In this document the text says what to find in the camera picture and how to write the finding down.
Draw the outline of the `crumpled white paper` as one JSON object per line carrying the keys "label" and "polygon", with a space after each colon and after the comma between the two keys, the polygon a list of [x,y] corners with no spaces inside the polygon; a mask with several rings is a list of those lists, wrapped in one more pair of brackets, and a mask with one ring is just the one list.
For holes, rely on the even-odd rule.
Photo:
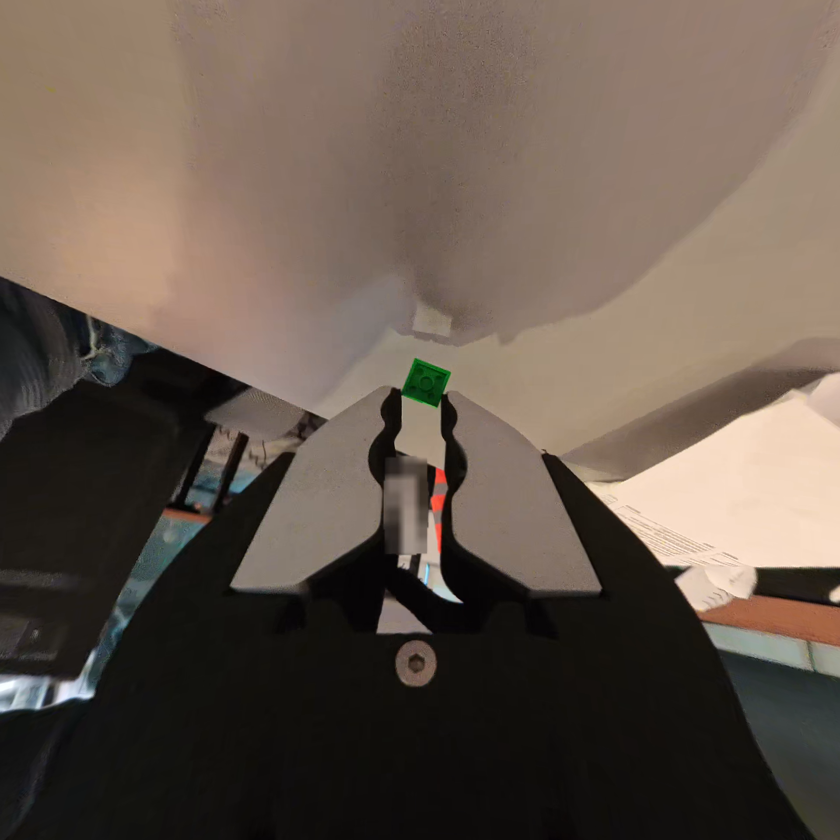
{"label": "crumpled white paper", "polygon": [[693,566],[675,584],[696,613],[705,613],[749,599],[758,580],[758,570],[749,566]]}

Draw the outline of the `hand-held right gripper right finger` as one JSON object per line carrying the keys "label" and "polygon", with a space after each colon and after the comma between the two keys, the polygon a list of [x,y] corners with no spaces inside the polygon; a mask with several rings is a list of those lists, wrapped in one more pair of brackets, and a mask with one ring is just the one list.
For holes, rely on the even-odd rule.
{"label": "hand-held right gripper right finger", "polygon": [[456,550],[522,594],[589,597],[602,584],[544,463],[515,427],[459,392],[441,403],[450,531]]}

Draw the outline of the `white desk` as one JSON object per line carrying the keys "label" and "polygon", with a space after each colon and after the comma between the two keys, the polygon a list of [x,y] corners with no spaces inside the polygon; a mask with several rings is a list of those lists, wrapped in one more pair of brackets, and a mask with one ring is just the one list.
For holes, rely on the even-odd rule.
{"label": "white desk", "polygon": [[2,277],[625,477],[837,365],[838,2],[2,2]]}

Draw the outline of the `green toy brick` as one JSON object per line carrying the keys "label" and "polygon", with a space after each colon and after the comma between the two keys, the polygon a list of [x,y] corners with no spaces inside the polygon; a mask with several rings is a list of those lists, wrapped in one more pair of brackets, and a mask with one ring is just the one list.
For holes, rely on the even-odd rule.
{"label": "green toy brick", "polygon": [[402,396],[417,403],[438,408],[451,376],[451,371],[415,358],[406,376]]}

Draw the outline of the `white printed paper sheet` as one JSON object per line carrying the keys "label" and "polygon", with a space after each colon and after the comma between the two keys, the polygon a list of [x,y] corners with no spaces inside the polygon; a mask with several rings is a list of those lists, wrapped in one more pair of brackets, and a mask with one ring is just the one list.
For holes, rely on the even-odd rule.
{"label": "white printed paper sheet", "polygon": [[838,374],[587,486],[667,566],[838,568]]}

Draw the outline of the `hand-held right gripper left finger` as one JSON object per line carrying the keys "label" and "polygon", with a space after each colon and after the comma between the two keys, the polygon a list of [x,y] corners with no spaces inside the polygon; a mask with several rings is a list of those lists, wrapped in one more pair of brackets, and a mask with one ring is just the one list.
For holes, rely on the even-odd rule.
{"label": "hand-held right gripper left finger", "polygon": [[320,427],[294,454],[234,574],[237,592],[303,592],[369,543],[382,522],[375,443],[393,447],[402,398],[381,386]]}

